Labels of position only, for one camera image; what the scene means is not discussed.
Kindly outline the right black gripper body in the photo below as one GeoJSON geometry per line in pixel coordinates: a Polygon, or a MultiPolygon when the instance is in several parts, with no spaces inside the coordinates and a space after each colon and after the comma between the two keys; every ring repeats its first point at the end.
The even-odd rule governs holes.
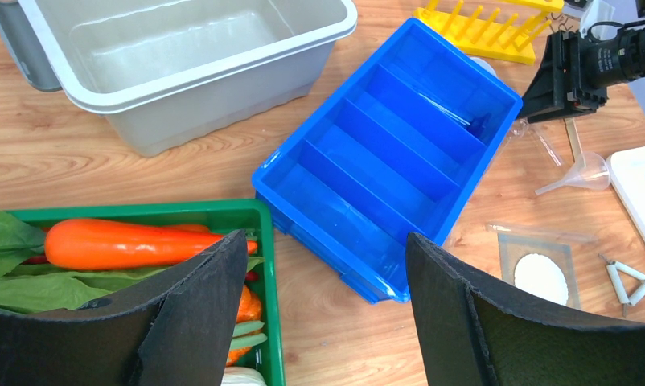
{"type": "Polygon", "coordinates": [[[595,113],[608,100],[607,88],[645,78],[645,19],[598,22],[585,35],[558,31],[517,116],[528,123],[595,113]]]}

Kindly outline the green long beans bundle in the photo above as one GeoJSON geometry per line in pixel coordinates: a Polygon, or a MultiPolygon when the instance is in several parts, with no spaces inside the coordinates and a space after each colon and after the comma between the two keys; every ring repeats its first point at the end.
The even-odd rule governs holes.
{"type": "Polygon", "coordinates": [[[229,350],[240,350],[257,346],[265,342],[268,337],[262,331],[265,323],[262,321],[247,321],[237,323],[232,333],[229,350]]]}

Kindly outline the clear glass test tube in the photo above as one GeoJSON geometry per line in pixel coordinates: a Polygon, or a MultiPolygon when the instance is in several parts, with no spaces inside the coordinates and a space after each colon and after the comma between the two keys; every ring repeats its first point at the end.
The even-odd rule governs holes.
{"type": "Polygon", "coordinates": [[[539,124],[529,123],[527,118],[517,119],[508,130],[503,144],[506,146],[512,141],[521,138],[535,139],[540,148],[548,154],[549,158],[556,166],[563,165],[562,157],[556,152],[547,135],[544,133],[539,124]]]}

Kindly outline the yellow napa cabbage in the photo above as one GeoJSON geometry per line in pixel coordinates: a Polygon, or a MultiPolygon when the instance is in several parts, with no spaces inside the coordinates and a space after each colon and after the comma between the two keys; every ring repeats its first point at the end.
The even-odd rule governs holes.
{"type": "Polygon", "coordinates": [[[225,368],[221,386],[266,386],[264,376],[257,370],[245,367],[225,368]]]}

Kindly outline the red chilli pepper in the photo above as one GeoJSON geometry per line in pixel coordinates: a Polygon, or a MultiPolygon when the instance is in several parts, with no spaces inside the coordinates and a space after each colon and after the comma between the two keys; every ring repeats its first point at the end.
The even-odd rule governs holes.
{"type": "Polygon", "coordinates": [[[49,261],[45,255],[37,255],[26,259],[23,262],[23,265],[44,265],[49,264],[49,261]]]}

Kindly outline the small orange carrot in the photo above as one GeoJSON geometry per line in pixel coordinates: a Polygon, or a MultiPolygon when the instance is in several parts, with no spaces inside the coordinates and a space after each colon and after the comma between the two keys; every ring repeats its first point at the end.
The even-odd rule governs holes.
{"type": "MultiPolygon", "coordinates": [[[[260,321],[263,311],[263,305],[260,298],[248,288],[247,285],[243,286],[242,295],[240,298],[239,310],[236,316],[236,323],[260,321]]],[[[235,362],[246,355],[252,348],[244,347],[240,349],[231,350],[228,353],[227,366],[232,366],[235,362]]]]}

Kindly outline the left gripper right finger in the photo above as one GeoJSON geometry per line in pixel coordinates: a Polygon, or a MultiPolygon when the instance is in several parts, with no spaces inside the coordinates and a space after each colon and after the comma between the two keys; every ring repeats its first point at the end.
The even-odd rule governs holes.
{"type": "Polygon", "coordinates": [[[645,323],[544,300],[416,232],[405,266],[431,385],[645,385],[645,323]]]}

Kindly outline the green plastic vegetable tray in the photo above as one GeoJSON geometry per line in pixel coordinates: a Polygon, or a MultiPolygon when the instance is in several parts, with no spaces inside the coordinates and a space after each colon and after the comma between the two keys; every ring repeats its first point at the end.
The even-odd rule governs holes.
{"type": "Polygon", "coordinates": [[[285,385],[286,374],[281,346],[273,224],[269,209],[256,199],[232,199],[185,203],[145,203],[95,207],[54,207],[10,210],[18,219],[38,228],[49,228],[69,218],[102,218],[127,223],[169,225],[203,224],[213,232],[227,234],[243,229],[258,243],[257,255],[265,261],[253,271],[259,280],[247,286],[262,304],[262,332],[267,340],[236,361],[237,366],[259,371],[267,385],[285,385]]]}

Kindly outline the white evaporating dish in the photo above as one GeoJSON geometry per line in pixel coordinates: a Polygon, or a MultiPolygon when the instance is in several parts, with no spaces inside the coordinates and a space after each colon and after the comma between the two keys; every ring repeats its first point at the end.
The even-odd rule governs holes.
{"type": "Polygon", "coordinates": [[[476,64],[478,72],[490,74],[494,78],[498,77],[496,70],[486,60],[475,56],[469,56],[469,59],[476,64]]]}

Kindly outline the grey plastic tub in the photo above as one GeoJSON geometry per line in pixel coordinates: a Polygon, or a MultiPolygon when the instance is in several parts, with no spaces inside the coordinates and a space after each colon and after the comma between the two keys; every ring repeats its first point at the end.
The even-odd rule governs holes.
{"type": "Polygon", "coordinates": [[[309,93],[351,1],[0,1],[25,80],[151,157],[309,93]]]}

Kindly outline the yellow test tube rack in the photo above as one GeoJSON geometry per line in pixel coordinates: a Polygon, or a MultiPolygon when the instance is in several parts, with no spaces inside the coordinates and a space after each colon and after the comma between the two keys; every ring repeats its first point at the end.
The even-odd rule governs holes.
{"type": "Polygon", "coordinates": [[[533,41],[552,24],[548,16],[561,12],[565,3],[554,0],[513,1],[512,4],[533,9],[536,14],[521,24],[516,23],[519,18],[517,13],[499,22],[500,8],[494,9],[487,18],[482,18],[482,5],[478,5],[472,14],[463,15],[464,1],[457,2],[451,11],[440,11],[437,9],[438,2],[430,1],[425,7],[417,8],[413,17],[420,19],[467,55],[533,65],[536,62],[533,41]]]}

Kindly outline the green leafy vegetable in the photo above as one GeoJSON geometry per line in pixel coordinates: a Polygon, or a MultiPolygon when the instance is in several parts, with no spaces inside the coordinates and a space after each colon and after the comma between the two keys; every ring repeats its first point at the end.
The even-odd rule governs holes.
{"type": "MultiPolygon", "coordinates": [[[[0,310],[20,314],[58,309],[76,310],[89,301],[129,288],[175,266],[73,270],[51,263],[23,265],[30,257],[45,255],[45,237],[54,225],[38,228],[8,212],[0,211],[0,310]]],[[[200,224],[161,227],[166,226],[211,232],[208,227],[200,224]]]]}

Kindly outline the wooden test tube clamp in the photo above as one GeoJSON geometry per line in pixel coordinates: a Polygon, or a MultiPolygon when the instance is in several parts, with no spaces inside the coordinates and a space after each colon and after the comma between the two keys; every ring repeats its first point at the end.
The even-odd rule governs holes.
{"type": "Polygon", "coordinates": [[[581,146],[581,141],[577,132],[577,127],[575,120],[573,118],[565,118],[565,129],[569,139],[569,145],[572,150],[572,155],[574,162],[576,164],[584,163],[585,159],[583,156],[583,150],[581,146]]]}

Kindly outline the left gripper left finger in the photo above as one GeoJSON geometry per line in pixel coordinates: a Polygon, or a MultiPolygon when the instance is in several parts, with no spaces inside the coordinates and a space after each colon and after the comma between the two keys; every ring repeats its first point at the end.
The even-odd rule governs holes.
{"type": "Polygon", "coordinates": [[[218,385],[246,265],[234,231],[78,310],[0,311],[0,385],[218,385]]]}

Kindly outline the white tray lid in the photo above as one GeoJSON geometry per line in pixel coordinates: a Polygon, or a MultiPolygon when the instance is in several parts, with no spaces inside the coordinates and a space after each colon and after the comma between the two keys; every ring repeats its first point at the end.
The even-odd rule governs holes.
{"type": "Polygon", "coordinates": [[[645,243],[645,146],[615,152],[607,164],[612,186],[645,243]]]}

